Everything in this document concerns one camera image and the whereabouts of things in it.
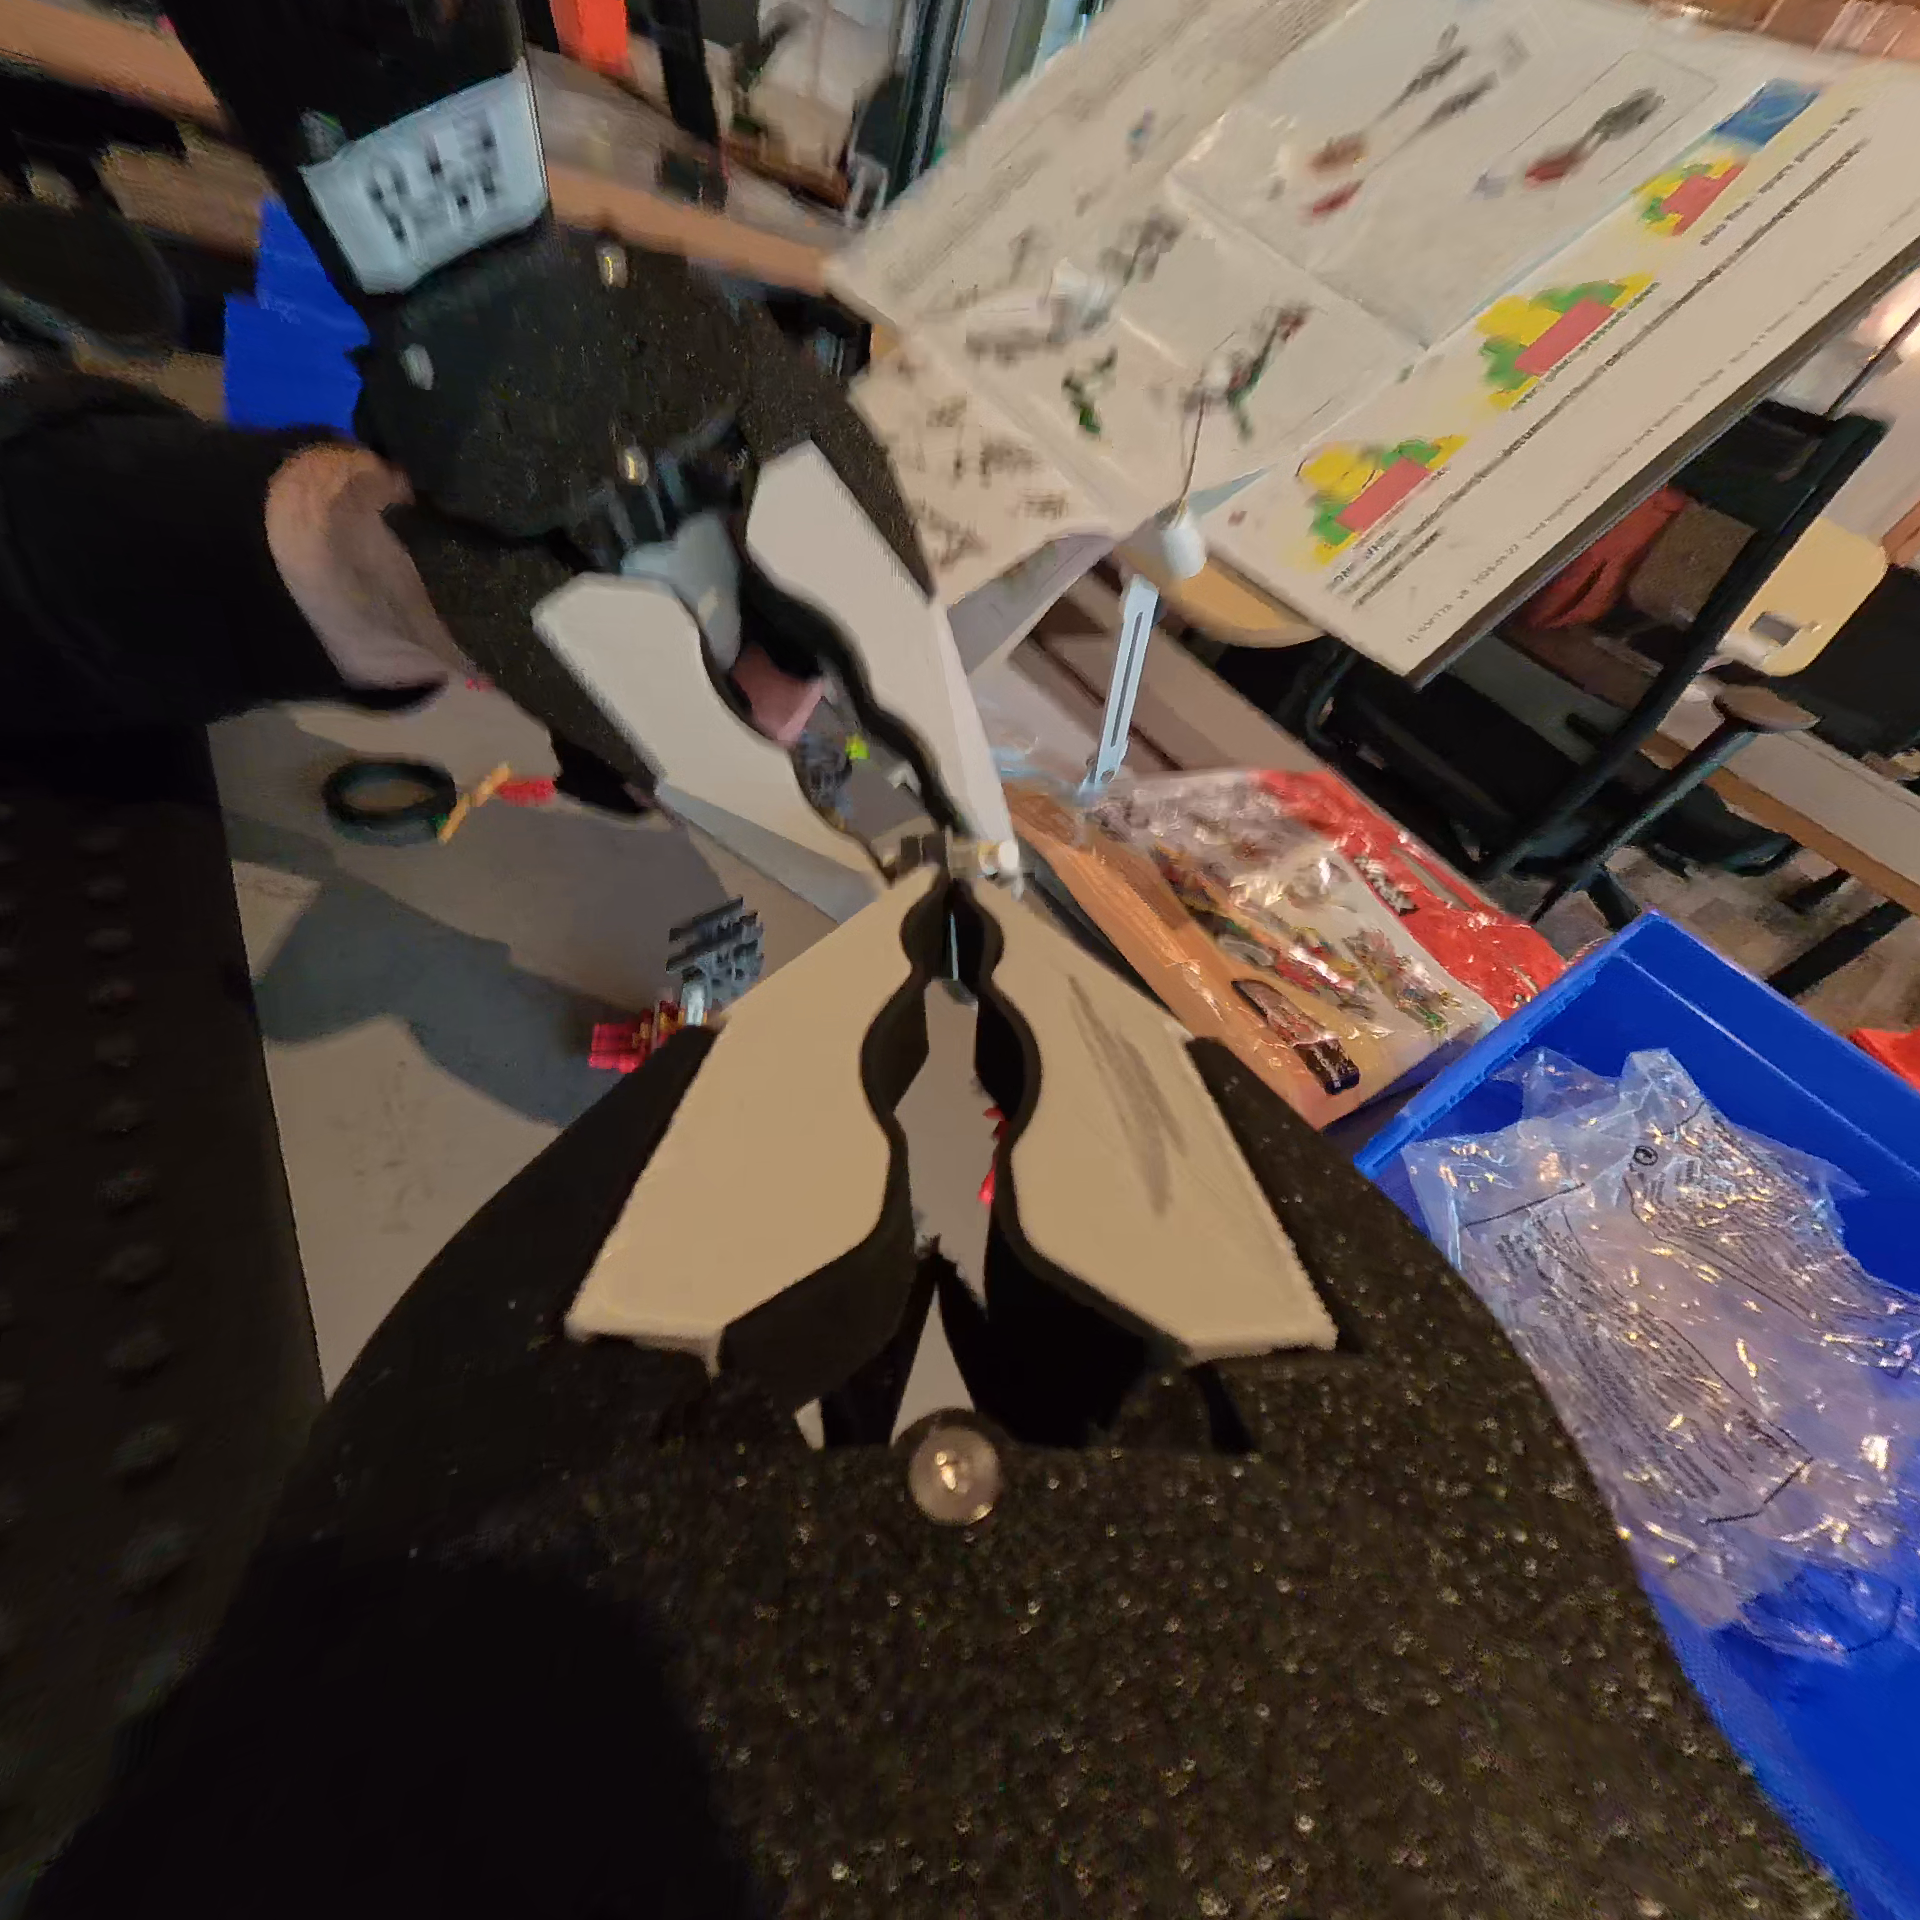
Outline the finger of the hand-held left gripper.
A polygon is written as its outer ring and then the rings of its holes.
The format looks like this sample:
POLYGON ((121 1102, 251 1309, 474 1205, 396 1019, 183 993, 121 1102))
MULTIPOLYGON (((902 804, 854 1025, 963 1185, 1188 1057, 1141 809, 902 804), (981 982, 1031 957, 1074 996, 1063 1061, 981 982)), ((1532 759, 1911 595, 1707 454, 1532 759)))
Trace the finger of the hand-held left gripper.
POLYGON ((758 466, 742 584, 799 625, 867 738, 913 773, 924 813, 956 841, 1015 837, 995 754, 949 632, 838 472, 811 445, 758 466))
POLYGON ((535 607, 533 629, 676 818, 833 921, 886 891, 872 848, 810 805, 788 752, 722 697, 678 593, 581 575, 535 607))

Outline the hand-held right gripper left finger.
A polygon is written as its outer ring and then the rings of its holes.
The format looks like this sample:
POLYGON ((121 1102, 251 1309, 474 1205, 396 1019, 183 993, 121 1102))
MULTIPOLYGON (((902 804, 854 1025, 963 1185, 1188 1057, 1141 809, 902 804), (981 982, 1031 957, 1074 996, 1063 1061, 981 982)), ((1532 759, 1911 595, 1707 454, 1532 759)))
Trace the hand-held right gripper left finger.
POLYGON ((854 1367, 899 1321, 856 1271, 911 1253, 899 1103, 927 1061, 924 1000, 945 873, 918 868, 752 987, 685 1093, 567 1305, 572 1341, 708 1369, 854 1367), (804 1360, 802 1332, 854 1353, 804 1360))

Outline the black metal frame rack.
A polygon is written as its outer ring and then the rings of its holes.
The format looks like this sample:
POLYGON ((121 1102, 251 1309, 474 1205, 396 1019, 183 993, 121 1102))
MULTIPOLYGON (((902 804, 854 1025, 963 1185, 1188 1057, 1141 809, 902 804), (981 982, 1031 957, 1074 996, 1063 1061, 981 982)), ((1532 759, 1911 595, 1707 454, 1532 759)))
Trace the black metal frame rack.
POLYGON ((1557 879, 1646 793, 1634 768, 1659 722, 1757 631, 1748 606, 1887 434, 1871 413, 1761 402, 1670 479, 1691 506, 1595 625, 1539 631, 1534 593, 1422 686, 1318 641, 1284 722, 1482 880, 1557 879), (1518 713, 1516 693, 1466 675, 1511 664, 1534 641, 1577 639, 1621 643, 1627 689, 1598 693, 1596 722, 1564 722, 1563 743, 1548 738, 1547 722, 1518 713))

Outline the person's left forearm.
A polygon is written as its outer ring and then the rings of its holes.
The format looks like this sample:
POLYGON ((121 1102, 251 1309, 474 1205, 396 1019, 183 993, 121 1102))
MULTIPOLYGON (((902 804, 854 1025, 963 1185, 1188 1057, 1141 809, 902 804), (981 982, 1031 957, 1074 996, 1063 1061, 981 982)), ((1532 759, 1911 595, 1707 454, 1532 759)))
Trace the person's left forearm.
POLYGON ((267 504, 296 456, 162 397, 35 370, 1 399, 1 736, 206 727, 258 707, 392 711, 347 684, 274 563, 267 504))

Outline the clear plastic bag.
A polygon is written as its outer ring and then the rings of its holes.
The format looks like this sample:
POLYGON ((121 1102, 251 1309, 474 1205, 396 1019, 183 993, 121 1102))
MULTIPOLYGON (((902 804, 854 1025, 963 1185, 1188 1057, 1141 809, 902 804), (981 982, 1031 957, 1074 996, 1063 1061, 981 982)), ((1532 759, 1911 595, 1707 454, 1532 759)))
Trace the clear plastic bag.
POLYGON ((1636 1567, 1702 1628, 1843 1662, 1916 1642, 1918 1309, 1839 1168, 1736 1127, 1666 1048, 1534 1048, 1509 1127, 1400 1152, 1425 1235, 1541 1382, 1636 1567))

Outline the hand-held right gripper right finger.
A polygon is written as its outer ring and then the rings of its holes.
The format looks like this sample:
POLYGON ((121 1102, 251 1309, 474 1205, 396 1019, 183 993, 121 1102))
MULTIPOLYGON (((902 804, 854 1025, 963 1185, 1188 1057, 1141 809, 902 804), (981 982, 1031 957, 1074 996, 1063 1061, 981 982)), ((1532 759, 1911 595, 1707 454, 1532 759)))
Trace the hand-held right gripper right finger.
POLYGON ((1008 1253, 1184 1364, 1332 1353, 1334 1317, 1186 1032, 1009 887, 945 900, 1008 1253))

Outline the toy parts bag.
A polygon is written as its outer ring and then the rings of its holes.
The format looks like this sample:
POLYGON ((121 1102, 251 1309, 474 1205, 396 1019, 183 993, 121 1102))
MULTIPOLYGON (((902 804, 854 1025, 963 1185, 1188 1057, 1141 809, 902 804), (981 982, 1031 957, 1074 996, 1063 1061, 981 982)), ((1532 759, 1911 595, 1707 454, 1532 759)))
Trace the toy parts bag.
POLYGON ((1561 980, 1329 773, 1038 775, 1006 800, 1024 845, 1175 1021, 1318 1132, 1416 1089, 1561 980))

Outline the blue plastic container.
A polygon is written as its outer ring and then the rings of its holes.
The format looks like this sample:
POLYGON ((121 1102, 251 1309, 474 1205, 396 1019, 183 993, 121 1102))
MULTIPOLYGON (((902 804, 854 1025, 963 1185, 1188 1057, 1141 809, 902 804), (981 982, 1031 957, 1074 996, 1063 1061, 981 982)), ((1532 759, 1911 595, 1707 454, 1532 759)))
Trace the blue plastic container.
POLYGON ((239 429, 353 434, 367 325, 274 199, 258 209, 253 293, 224 302, 224 416, 239 429))

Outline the grey red yellow toy assembly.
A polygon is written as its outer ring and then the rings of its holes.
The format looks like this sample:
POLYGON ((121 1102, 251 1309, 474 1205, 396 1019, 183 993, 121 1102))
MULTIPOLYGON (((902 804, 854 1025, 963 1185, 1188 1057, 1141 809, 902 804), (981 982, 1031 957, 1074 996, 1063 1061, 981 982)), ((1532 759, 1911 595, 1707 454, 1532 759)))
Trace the grey red yellow toy assembly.
POLYGON ((633 1019, 592 1027, 588 1068, 631 1073, 678 1034, 717 1021, 758 982, 761 946, 760 916, 738 896, 722 902, 690 921, 674 925, 667 934, 665 987, 633 1019))
POLYGON ((970 843, 940 832, 909 834, 892 857, 885 902, 901 909, 899 946, 909 986, 920 996, 933 987, 954 987, 974 1005, 974 1080, 992 1127, 992 1157, 979 1203, 993 1214, 999 1200, 1013 1196, 1008 1162, 1029 1093, 1024 1018, 999 986, 1018 925, 1015 912, 1027 905, 1027 884, 1018 889, 974 886, 967 852, 970 843))

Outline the orange red cushion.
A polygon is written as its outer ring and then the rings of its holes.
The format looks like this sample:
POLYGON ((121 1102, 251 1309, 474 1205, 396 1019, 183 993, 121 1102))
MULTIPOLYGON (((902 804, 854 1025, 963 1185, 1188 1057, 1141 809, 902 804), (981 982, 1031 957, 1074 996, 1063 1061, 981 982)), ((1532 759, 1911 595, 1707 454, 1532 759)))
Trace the orange red cushion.
POLYGON ((1638 504, 1598 539, 1582 548, 1538 593, 1532 623, 1539 631, 1591 627, 1611 613, 1645 563, 1657 538, 1691 506, 1689 495, 1664 486, 1638 504))

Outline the pale wooden stand with post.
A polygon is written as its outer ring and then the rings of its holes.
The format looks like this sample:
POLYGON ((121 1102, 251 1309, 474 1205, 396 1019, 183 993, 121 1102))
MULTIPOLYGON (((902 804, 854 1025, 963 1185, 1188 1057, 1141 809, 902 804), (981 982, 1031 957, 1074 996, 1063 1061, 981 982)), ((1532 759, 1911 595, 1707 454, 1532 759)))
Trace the pale wooden stand with post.
POLYGON ((1322 638, 1315 623, 1213 559, 1186 507, 1150 520, 1133 554, 1159 602, 1204 638, 1249 650, 1290 650, 1322 638))

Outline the person's left hand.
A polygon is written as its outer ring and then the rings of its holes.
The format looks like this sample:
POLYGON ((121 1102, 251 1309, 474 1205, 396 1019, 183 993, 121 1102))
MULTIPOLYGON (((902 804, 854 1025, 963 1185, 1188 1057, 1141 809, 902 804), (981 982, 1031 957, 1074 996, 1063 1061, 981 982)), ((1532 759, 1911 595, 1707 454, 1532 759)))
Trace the person's left hand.
POLYGON ((274 472, 264 536, 280 581, 356 691, 437 689, 465 675, 392 511, 406 479, 356 445, 305 445, 274 472))

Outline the black rubber tire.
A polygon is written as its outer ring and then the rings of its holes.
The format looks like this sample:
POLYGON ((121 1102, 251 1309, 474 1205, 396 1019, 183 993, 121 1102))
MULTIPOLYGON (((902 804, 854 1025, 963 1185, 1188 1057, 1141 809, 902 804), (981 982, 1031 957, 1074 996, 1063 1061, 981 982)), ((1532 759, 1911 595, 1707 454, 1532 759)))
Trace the black rubber tire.
POLYGON ((363 848, 431 848, 456 802, 446 770, 410 759, 351 759, 321 788, 335 834, 363 848))

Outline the printed instruction sheet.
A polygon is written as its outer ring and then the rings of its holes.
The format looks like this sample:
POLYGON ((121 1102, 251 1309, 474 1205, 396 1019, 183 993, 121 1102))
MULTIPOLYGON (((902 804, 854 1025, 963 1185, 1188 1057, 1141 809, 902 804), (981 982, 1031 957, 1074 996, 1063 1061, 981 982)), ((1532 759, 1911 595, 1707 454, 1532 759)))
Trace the printed instruction sheet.
POLYGON ((956 593, 1184 509, 1413 680, 1916 265, 1916 138, 1648 4, 1116 4, 829 286, 956 593))

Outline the blue plastic bin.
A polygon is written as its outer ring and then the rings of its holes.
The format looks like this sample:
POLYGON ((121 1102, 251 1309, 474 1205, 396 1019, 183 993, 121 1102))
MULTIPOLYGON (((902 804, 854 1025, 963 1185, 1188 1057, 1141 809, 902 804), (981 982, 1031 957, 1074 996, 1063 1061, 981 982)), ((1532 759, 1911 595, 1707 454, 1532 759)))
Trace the blue plastic bin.
MULTIPOLYGON (((1425 1232, 1400 1152, 1514 1121, 1520 1098, 1498 1073, 1534 1048, 1605 1078, 1638 1048, 1666 1048, 1736 1127, 1855 1184, 1839 1200, 1848 1248, 1916 1296, 1916 1094, 1655 916, 1438 1073, 1356 1153, 1356 1169, 1425 1232)), ((1687 1676, 1855 1915, 1916 1917, 1916 1642, 1843 1662, 1789 1657, 1737 1626, 1698 1626, 1641 1578, 1687 1676)))

